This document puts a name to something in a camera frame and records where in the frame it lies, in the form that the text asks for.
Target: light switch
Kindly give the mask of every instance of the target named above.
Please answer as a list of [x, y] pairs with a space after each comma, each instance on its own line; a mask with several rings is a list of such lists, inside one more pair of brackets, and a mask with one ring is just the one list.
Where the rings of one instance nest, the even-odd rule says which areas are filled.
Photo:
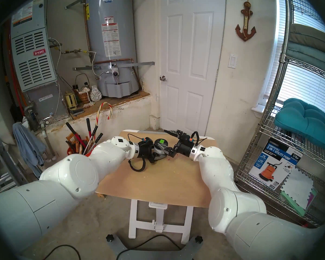
[[237, 64], [237, 56], [234, 54], [230, 54], [228, 67], [236, 69], [236, 64]]

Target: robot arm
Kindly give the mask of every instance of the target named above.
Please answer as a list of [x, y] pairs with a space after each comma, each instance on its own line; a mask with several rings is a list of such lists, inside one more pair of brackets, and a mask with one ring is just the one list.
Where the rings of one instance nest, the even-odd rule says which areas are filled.
[[89, 157], [69, 155], [46, 169], [39, 181], [0, 193], [0, 234], [14, 252], [24, 250], [92, 195], [123, 160], [139, 153], [138, 144], [113, 137]]
[[198, 139], [194, 144], [181, 131], [165, 132], [179, 139], [173, 148], [164, 147], [166, 154], [181, 153], [199, 162], [202, 180], [211, 193], [209, 224], [225, 234], [243, 259], [302, 259], [325, 231], [325, 226], [309, 229], [266, 214], [258, 196], [238, 189], [233, 169], [218, 147], [203, 147]]

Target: table stand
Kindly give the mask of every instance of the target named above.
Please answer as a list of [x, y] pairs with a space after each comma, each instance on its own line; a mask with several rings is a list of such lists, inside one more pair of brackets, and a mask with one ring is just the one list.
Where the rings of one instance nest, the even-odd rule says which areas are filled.
[[182, 234], [182, 244], [187, 244], [190, 236], [191, 220], [193, 218], [194, 207], [187, 206], [184, 225], [167, 225], [164, 224], [164, 210], [167, 209], [167, 204], [150, 202], [149, 207], [155, 208], [157, 217], [156, 221], [143, 222], [137, 220], [137, 199], [131, 200], [130, 222], [129, 222], [129, 238], [136, 238], [136, 229], [153, 230], [158, 233], [171, 232]]

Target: wooden shelf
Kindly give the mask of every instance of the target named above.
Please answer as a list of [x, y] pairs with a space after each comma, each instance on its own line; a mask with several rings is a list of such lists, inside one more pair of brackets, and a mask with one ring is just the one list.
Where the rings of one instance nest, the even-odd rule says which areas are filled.
[[[84, 113], [81, 113], [76, 116], [73, 114], [70, 114], [70, 116], [72, 117], [73, 120], [76, 120], [76, 119], [96, 113], [99, 110], [99, 107], [103, 102], [108, 102], [110, 105], [112, 105], [112, 107], [114, 107], [117, 105], [121, 105], [123, 103], [130, 102], [132, 100], [137, 100], [137, 99], [147, 97], [147, 96], [149, 96], [149, 93], [141, 90], [137, 94], [132, 94], [130, 96], [126, 96], [126, 97], [122, 97], [122, 98], [104, 97], [103, 99], [96, 102], [93, 106], [90, 106], [89, 108], [84, 109]], [[83, 107], [83, 104], [80, 104], [78, 106], [78, 108], [82, 108], [82, 107]], [[101, 110], [106, 110], [106, 109], [109, 109], [108, 105], [106, 105], [106, 106], [104, 105]]]

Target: window blinds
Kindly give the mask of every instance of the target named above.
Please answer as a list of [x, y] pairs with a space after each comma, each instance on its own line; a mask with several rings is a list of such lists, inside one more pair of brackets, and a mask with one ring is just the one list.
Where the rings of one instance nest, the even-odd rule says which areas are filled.
[[[299, 7], [295, 7], [294, 23], [310, 26], [325, 32], [325, 24], [315, 19], [316, 12], [307, 0], [302, 0], [304, 6], [314, 11], [314, 17], [306, 14]], [[282, 50], [284, 32], [285, 32], [285, 0], [279, 0], [279, 31], [277, 49], [274, 57], [273, 67], [270, 79], [266, 88], [265, 96], [271, 93], [274, 79], [276, 77], [279, 56]], [[287, 67], [283, 84], [278, 95], [278, 100], [285, 101], [289, 98], [298, 98], [309, 104], [312, 104], [325, 112], [325, 79], [305, 69], [289, 65]]]

